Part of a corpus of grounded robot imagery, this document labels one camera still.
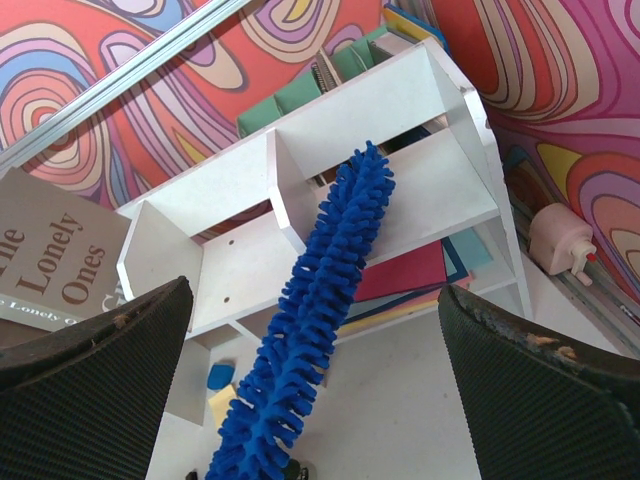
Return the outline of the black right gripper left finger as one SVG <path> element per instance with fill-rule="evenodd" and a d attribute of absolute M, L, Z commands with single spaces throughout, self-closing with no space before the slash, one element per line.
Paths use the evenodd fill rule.
<path fill-rule="evenodd" d="M 2 478 L 145 478 L 192 308 L 178 277 L 2 350 Z"/>

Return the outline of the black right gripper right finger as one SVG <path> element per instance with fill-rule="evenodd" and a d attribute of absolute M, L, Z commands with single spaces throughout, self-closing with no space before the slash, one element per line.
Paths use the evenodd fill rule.
<path fill-rule="evenodd" d="M 455 285 L 438 315 L 482 478 L 638 478 L 638 360 Z"/>

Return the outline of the blue microfiber duster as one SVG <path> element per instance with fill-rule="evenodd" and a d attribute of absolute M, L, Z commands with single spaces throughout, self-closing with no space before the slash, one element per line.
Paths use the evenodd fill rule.
<path fill-rule="evenodd" d="M 395 187 L 372 142 L 341 165 L 219 434 L 209 479 L 282 479 Z"/>

